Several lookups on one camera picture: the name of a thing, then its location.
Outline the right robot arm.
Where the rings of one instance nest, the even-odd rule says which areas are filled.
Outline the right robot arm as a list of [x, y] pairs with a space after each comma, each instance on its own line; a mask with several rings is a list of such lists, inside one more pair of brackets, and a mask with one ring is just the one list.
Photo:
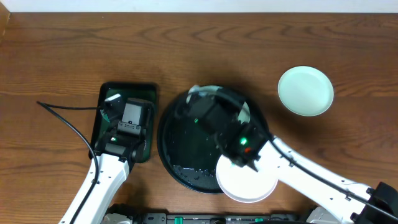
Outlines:
[[235, 201], [259, 202], [283, 182], [338, 223], [397, 223], [397, 190], [384, 182], [373, 189], [337, 175], [251, 123], [216, 133], [214, 139], [221, 151], [218, 185]]

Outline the mint plate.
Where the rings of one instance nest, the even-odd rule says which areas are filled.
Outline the mint plate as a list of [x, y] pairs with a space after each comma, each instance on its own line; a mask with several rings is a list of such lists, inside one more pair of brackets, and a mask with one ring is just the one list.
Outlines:
[[309, 66], [288, 69], [279, 79], [277, 92], [282, 104], [300, 116], [318, 116], [329, 109], [334, 99], [330, 79]]
[[247, 99], [245, 99], [245, 97], [241, 96], [239, 93], [230, 88], [225, 88], [218, 85], [194, 85], [188, 91], [186, 103], [189, 103], [194, 95], [198, 95], [202, 98], [207, 96], [213, 98], [217, 96], [218, 98], [222, 98], [224, 101], [227, 101], [228, 103], [238, 107], [238, 121], [240, 121], [241, 123], [250, 122], [251, 112], [247, 103]]

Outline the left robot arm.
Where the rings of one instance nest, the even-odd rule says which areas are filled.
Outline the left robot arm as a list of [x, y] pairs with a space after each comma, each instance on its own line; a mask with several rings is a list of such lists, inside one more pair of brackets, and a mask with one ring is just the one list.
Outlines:
[[101, 112], [109, 125], [99, 135], [90, 169], [60, 223], [101, 223], [134, 164], [149, 159], [153, 102], [117, 93], [104, 100]]

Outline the white plate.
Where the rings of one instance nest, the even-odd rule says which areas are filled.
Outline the white plate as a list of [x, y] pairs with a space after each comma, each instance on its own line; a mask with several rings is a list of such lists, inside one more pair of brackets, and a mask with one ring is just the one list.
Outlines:
[[242, 203], [264, 200], [274, 191], [278, 180], [248, 166], [240, 167], [222, 155], [216, 165], [216, 179], [220, 189], [231, 199]]

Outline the green sponge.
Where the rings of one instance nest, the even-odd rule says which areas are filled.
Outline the green sponge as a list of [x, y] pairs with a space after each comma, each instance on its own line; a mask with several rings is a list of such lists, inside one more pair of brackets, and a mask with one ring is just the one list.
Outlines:
[[108, 118], [108, 115], [107, 115], [107, 113], [106, 113], [106, 110], [100, 110], [100, 113], [101, 113], [103, 119], [106, 120], [106, 121], [109, 123], [110, 120], [109, 120], [109, 118]]

